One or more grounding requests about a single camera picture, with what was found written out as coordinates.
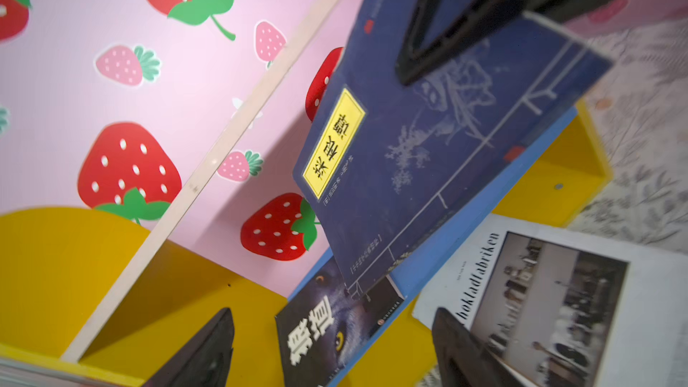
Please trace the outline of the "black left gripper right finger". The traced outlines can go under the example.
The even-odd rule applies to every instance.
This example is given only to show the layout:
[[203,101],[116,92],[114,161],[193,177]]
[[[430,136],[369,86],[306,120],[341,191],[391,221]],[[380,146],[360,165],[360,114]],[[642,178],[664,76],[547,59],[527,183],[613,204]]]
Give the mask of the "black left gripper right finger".
[[435,312],[432,335],[442,386],[523,387],[446,308]]

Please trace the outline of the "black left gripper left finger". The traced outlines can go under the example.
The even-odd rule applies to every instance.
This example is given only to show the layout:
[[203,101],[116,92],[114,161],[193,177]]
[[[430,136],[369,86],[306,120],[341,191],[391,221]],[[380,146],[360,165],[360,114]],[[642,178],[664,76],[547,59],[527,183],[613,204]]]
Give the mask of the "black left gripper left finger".
[[234,337],[232,312],[222,308],[143,386],[225,386]]

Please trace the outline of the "black wolf cover book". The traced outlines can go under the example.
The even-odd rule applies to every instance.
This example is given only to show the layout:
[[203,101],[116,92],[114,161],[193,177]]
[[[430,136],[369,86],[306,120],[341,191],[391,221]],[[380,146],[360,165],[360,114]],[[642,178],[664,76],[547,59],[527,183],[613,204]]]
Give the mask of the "black wolf cover book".
[[330,259],[275,317],[284,383],[326,386],[404,302],[385,277],[353,297]]

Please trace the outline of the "dark blue thick book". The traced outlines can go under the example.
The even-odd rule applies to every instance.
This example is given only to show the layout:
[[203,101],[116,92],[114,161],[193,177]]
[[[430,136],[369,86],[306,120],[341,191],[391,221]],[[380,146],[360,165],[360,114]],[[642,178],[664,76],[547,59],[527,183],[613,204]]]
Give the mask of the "dark blue thick book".
[[352,297],[367,293],[611,68],[524,14],[410,85],[395,62],[417,0],[364,0],[293,177]]

